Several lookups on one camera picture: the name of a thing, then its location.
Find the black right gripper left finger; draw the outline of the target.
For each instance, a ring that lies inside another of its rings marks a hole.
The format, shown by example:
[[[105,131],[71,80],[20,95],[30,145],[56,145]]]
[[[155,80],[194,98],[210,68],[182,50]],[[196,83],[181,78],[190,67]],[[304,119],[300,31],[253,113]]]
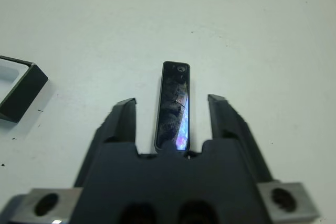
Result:
[[[104,143],[135,143],[136,99],[129,98],[115,104],[104,122],[97,128],[88,148],[75,185],[83,185]]]

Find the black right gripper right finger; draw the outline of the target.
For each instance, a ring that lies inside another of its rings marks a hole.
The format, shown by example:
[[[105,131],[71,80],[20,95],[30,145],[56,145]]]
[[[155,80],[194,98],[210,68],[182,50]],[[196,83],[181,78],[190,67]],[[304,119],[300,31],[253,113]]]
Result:
[[[209,94],[208,104],[213,138],[234,139],[256,182],[272,182],[274,178],[245,120],[225,97]]]

